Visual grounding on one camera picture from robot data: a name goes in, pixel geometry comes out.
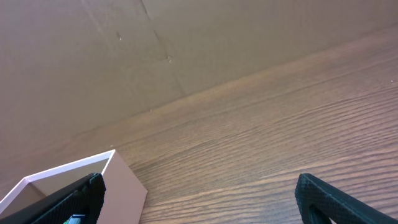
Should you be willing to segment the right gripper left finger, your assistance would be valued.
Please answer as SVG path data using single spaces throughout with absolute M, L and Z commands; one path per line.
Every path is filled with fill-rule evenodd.
M 100 173 L 91 173 L 32 205 L 1 219 L 1 224 L 96 223 L 106 186 Z

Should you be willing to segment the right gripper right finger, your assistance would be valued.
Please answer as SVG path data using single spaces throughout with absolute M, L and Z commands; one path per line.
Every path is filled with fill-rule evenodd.
M 299 175 L 295 199 L 304 224 L 397 224 L 396 219 L 309 173 Z

